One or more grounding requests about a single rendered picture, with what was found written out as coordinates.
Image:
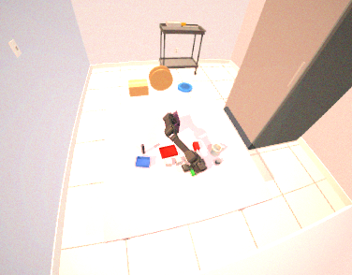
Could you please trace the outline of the red tray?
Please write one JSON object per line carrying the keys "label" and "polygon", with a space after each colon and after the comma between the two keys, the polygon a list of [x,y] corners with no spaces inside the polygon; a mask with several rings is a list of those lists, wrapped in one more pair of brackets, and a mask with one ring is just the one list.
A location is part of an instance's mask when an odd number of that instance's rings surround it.
{"label": "red tray", "polygon": [[162,159],[178,155],[175,145],[159,148]]}

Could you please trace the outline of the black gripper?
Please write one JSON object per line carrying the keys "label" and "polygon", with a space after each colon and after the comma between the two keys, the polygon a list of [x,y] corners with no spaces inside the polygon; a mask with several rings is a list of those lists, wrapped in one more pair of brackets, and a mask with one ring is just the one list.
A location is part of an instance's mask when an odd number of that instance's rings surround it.
{"label": "black gripper", "polygon": [[[205,163],[205,165],[206,165],[206,162],[204,161],[204,159],[203,158],[201,158],[202,159],[202,161]],[[192,171],[192,168],[193,166],[190,164],[190,166],[189,166],[189,164],[184,164],[184,165],[182,165],[182,169],[183,169],[183,172],[184,173],[186,173],[186,172],[188,172],[188,171]]]}

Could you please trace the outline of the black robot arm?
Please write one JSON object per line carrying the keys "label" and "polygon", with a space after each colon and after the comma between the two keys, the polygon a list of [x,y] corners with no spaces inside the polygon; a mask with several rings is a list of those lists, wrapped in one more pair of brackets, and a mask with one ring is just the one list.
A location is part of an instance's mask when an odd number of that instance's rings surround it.
{"label": "black robot arm", "polygon": [[[178,130],[174,126],[174,124],[176,124],[176,122],[177,122],[177,119],[176,119],[176,117],[175,118],[173,118],[173,117],[174,116],[171,112],[167,113],[163,117],[163,121],[166,123],[166,128],[165,128],[166,137],[170,138],[170,140],[172,142],[174,142],[180,148],[180,150],[185,154],[185,158],[193,166],[192,170],[194,170],[195,175],[203,173],[204,171],[206,171],[208,169],[207,166],[202,161],[200,155],[197,152],[189,150],[184,145],[184,143],[179,139]],[[173,133],[174,133],[174,135],[172,135]],[[170,135],[172,135],[172,136],[169,137]]]}

